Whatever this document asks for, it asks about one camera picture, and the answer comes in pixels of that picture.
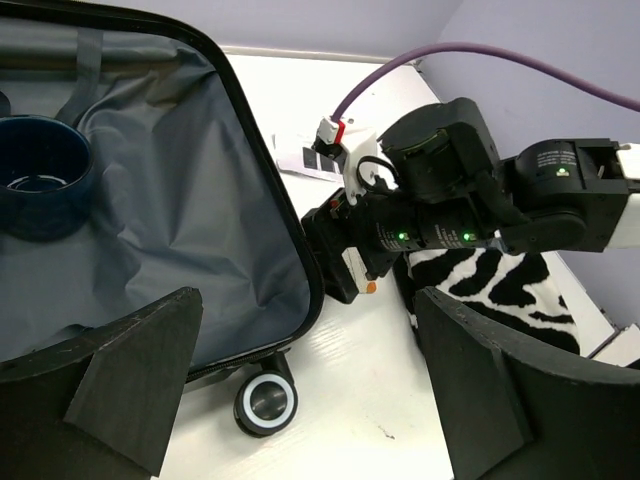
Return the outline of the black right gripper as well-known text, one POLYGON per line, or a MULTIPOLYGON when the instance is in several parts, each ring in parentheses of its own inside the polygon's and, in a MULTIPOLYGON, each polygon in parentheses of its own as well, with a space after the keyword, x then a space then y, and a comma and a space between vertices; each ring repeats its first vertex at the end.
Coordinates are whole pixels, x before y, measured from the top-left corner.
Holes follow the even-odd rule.
MULTIPOLYGON (((498 150, 473 100, 419 107, 392 124, 379 143, 397 187, 364 199, 359 251, 369 279, 385 276, 403 254, 486 248, 496 231, 529 223, 506 193, 498 150)), ((342 257, 355 244, 336 216, 340 206, 339 199, 329 199, 301 223, 326 294, 351 304, 361 294, 342 257)))

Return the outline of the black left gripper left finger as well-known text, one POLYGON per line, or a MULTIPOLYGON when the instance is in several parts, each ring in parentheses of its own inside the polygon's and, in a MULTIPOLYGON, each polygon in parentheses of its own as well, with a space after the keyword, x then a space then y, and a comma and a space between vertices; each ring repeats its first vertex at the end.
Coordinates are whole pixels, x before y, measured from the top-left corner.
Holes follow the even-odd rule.
POLYGON ((203 316, 183 287, 1 364, 4 479, 159 475, 203 316))

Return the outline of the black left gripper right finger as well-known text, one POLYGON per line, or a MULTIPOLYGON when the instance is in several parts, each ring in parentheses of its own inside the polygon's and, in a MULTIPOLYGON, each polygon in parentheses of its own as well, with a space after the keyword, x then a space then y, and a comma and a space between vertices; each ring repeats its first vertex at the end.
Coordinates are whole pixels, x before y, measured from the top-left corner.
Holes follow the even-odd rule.
POLYGON ((435 288, 415 312, 454 478, 638 478, 638 371, 550 346, 435 288))

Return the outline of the beige card with orange dot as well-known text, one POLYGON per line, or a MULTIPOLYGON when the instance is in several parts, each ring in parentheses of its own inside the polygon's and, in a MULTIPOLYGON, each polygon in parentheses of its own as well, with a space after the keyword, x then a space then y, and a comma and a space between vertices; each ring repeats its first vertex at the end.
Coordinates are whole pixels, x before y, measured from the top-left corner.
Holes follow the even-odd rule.
POLYGON ((374 280, 367 277, 365 263, 356 247, 347 247, 342 253, 343 260, 355 283, 359 294, 373 294, 377 290, 374 280))

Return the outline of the zebra print blanket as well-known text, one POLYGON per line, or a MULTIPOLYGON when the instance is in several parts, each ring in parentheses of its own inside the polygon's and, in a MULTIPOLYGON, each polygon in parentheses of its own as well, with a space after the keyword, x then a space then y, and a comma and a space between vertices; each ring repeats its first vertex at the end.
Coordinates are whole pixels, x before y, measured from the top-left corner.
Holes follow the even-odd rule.
POLYGON ((545 258, 492 249, 425 250, 401 255, 394 280, 415 337, 418 291, 434 287, 511 329, 561 350, 581 353, 579 329, 545 258))

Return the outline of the black kids suitcase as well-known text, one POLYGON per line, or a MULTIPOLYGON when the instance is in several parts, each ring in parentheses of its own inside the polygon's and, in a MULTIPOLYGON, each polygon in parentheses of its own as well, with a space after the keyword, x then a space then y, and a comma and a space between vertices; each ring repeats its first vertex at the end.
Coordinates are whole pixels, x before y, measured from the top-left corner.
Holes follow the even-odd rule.
POLYGON ((1 358, 92 333, 182 287, 203 318, 189 376, 257 363, 234 416, 263 438, 299 405, 285 360, 315 323, 321 271, 221 47, 182 21, 76 1, 1 5, 1 115, 90 143, 88 218, 23 239, 1 201, 1 358))

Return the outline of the dark blue mug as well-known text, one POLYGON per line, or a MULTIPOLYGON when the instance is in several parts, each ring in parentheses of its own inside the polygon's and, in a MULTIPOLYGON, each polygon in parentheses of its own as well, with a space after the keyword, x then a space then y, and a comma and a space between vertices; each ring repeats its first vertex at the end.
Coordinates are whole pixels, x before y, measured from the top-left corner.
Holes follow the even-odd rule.
POLYGON ((75 128, 34 115, 1 119, 1 231, 51 242, 88 220, 95 184, 89 141, 75 128))

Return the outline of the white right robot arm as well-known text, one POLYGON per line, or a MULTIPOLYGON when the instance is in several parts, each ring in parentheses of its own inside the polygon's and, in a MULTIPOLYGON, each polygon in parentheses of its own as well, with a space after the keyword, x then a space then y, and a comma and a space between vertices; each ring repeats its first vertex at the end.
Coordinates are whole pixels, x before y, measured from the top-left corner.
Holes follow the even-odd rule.
POLYGON ((341 165, 343 184, 301 224, 327 293, 345 304, 408 253, 639 244, 635 143, 550 139, 502 158, 479 107, 460 97, 382 133, 323 119, 313 147, 341 165))

